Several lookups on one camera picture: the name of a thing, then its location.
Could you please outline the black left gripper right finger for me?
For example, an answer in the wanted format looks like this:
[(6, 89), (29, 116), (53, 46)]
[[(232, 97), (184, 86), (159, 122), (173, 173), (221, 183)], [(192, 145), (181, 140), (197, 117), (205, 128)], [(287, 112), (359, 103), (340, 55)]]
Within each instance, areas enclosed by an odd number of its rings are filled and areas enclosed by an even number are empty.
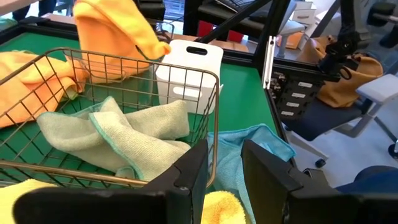
[(244, 181), (257, 223), (397, 223), (397, 169), (373, 166), (337, 188), (253, 141), (242, 148)]

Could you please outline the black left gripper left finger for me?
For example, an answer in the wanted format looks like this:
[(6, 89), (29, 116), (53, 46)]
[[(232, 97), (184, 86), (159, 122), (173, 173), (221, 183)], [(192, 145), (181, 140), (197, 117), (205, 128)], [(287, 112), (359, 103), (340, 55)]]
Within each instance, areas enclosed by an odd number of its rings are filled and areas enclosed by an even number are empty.
[(48, 187), (21, 196), (16, 223), (199, 224), (208, 177), (208, 143), (198, 141), (139, 189)]

